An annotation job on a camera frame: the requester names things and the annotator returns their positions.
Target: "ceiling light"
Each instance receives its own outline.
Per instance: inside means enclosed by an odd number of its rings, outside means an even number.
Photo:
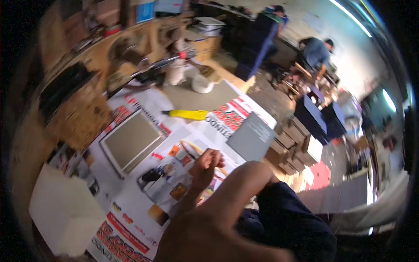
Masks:
[[[387,94],[387,91],[383,89],[384,99],[387,102],[388,106],[393,110],[396,111],[396,106],[394,105],[393,101],[391,100],[390,96]]]
[[[371,34],[368,32],[368,30],[358,21],[358,19],[356,19],[348,10],[346,10],[343,6],[341,6],[338,2],[336,2],[335,0],[329,0],[330,2],[332,2],[333,4],[335,4],[337,7],[340,8],[340,10],[344,11],[345,14],[349,15],[350,18],[352,18],[353,21],[355,21],[355,23],[357,23],[357,25],[360,26],[360,28],[369,36],[372,37]]]

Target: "hand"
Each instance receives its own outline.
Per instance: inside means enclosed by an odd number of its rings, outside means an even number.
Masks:
[[[219,150],[208,148],[189,170],[192,175],[192,187],[201,191],[205,190],[214,177],[216,167],[223,168],[224,157]]]

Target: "green shirt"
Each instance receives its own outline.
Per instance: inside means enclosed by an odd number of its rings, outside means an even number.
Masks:
[[[282,17],[275,15],[274,13],[271,13],[269,11],[263,11],[264,15],[266,15],[267,17],[273,19],[275,22],[277,22],[279,25],[281,25],[282,23],[284,23],[284,20],[282,19]]]

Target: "gray card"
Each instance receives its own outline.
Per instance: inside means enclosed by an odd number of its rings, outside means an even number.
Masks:
[[[246,161],[260,161],[266,155],[275,131],[252,112],[241,127],[227,140],[229,145]]]

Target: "paintbrush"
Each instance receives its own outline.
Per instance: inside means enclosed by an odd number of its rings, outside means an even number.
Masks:
[[[214,68],[207,65],[199,65],[191,60],[187,60],[189,64],[194,65],[198,68],[199,72],[205,77],[210,83],[218,84],[221,82],[221,76],[215,71]]]

